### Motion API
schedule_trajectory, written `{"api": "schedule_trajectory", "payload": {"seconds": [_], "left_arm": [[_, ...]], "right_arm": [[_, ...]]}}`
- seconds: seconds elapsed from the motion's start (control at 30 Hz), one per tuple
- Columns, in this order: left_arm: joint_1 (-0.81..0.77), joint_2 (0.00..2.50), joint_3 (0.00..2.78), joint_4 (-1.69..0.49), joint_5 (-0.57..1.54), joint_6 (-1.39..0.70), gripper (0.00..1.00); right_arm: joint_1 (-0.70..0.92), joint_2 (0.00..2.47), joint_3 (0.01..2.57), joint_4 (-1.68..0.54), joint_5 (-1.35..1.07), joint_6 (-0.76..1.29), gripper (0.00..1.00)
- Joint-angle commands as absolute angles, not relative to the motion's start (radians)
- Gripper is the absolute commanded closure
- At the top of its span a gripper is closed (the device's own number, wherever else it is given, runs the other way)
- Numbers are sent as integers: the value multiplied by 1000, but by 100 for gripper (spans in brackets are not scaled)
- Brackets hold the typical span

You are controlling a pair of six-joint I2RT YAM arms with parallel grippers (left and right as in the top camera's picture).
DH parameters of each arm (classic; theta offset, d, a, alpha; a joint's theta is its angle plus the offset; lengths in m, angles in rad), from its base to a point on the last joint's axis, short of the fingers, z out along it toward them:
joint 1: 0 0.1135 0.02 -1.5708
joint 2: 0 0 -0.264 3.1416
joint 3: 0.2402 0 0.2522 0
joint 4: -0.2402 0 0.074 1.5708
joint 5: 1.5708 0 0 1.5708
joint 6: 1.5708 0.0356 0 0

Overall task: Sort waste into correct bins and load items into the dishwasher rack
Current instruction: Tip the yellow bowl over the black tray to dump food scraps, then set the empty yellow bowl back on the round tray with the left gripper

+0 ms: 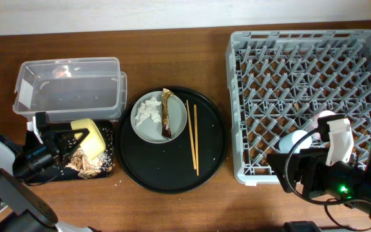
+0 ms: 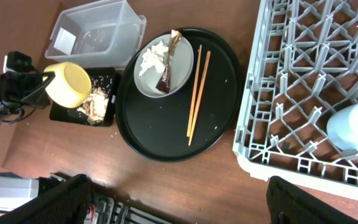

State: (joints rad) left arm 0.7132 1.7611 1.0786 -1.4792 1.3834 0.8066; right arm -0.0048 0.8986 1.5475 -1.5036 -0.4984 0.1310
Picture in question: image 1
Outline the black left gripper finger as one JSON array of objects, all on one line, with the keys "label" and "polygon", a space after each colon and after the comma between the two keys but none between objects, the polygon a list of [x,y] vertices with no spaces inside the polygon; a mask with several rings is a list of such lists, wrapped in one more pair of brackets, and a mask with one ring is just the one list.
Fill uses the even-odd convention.
[{"label": "black left gripper finger", "polygon": [[52,131],[72,130],[70,122],[49,123],[48,127]]},{"label": "black left gripper finger", "polygon": [[87,128],[77,130],[59,130],[59,151],[62,158],[72,156],[80,147],[85,138],[90,134]]}]

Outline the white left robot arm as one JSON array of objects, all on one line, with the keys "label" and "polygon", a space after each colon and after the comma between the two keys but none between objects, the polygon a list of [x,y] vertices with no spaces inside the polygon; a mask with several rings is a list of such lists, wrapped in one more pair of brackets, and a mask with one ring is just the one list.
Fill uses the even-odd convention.
[{"label": "white left robot arm", "polygon": [[39,112],[27,124],[26,143],[0,135],[0,231],[90,231],[58,220],[47,203],[30,190],[30,179],[52,166],[61,167],[83,142],[100,137],[91,119],[65,126]]}]

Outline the yellow bowl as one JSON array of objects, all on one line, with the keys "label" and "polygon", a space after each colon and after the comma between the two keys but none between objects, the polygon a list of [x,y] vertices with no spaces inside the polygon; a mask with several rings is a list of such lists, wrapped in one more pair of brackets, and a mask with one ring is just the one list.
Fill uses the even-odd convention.
[{"label": "yellow bowl", "polygon": [[89,160],[97,158],[105,149],[104,139],[91,119],[79,119],[70,122],[72,130],[88,129],[89,133],[81,142],[80,147]]}]

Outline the pink cup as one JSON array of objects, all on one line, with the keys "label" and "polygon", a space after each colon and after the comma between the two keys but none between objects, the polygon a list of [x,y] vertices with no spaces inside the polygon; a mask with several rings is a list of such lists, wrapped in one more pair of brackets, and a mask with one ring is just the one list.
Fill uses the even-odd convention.
[{"label": "pink cup", "polygon": [[[331,116],[331,115],[334,115],[334,112],[333,111],[330,111],[330,110],[323,110],[317,114],[315,114],[311,120],[312,120],[312,124],[309,126],[308,128],[308,131],[312,131],[313,129],[316,129],[318,127],[318,119],[319,118],[322,118],[322,117],[326,117],[326,116]],[[321,136],[318,132],[314,133],[312,135],[312,138],[314,140],[320,140],[321,139]]]}]

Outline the light blue cup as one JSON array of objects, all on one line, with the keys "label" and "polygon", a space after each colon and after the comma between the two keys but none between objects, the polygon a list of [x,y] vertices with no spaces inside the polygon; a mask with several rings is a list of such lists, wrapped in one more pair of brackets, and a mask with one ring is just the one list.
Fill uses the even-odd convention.
[{"label": "light blue cup", "polygon": [[[297,143],[303,136],[307,134],[304,130],[296,130],[284,137],[282,137],[278,143],[280,153],[289,153],[293,145]],[[294,151],[299,153],[302,149],[309,149],[312,144],[312,138],[307,137]]]}]

